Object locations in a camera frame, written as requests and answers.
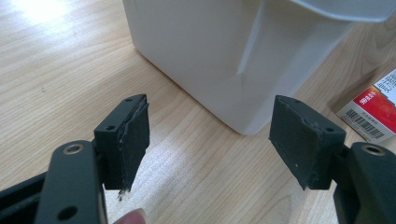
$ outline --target black plastic part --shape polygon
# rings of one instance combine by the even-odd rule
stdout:
[[[368,143],[354,143],[348,170],[360,200],[354,223],[396,223],[396,156]]]
[[[335,211],[337,212],[338,223],[355,223],[356,216],[361,209],[361,203],[355,193],[348,193],[338,185],[333,195]]]
[[[148,107],[145,94],[125,99],[94,130],[97,151],[106,160],[101,171],[106,189],[131,189],[149,146]]]
[[[35,223],[106,223],[91,142],[70,142],[53,152]]]
[[[276,97],[270,140],[303,189],[330,187],[329,165],[345,138],[343,129],[303,102]]]
[[[0,192],[0,223],[33,223],[46,174]]]

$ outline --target barcode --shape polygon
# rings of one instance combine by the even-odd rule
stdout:
[[[353,109],[350,109],[348,112],[346,112],[346,114],[358,125],[360,125],[366,133],[370,134],[371,137],[378,139],[384,136],[384,134],[381,133],[375,126],[356,113]]]

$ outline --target white box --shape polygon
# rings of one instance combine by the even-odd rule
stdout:
[[[383,21],[393,0],[124,0],[136,48],[243,134],[271,118],[354,21]]]
[[[367,142],[381,143],[396,134],[396,69],[378,80],[337,116]]]

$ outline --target white plastic container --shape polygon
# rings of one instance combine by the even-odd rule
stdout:
[[[271,118],[354,21],[384,21],[395,0],[124,0],[136,48],[242,134]]]

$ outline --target metal ring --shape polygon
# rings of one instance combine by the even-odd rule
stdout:
[[[63,153],[65,155],[73,155],[79,153],[84,148],[82,144],[72,144],[64,148]]]
[[[370,153],[375,156],[385,156],[386,155],[386,152],[380,147],[376,147],[376,146],[372,146],[372,145],[365,145],[365,146],[362,146],[361,148],[365,152]]]

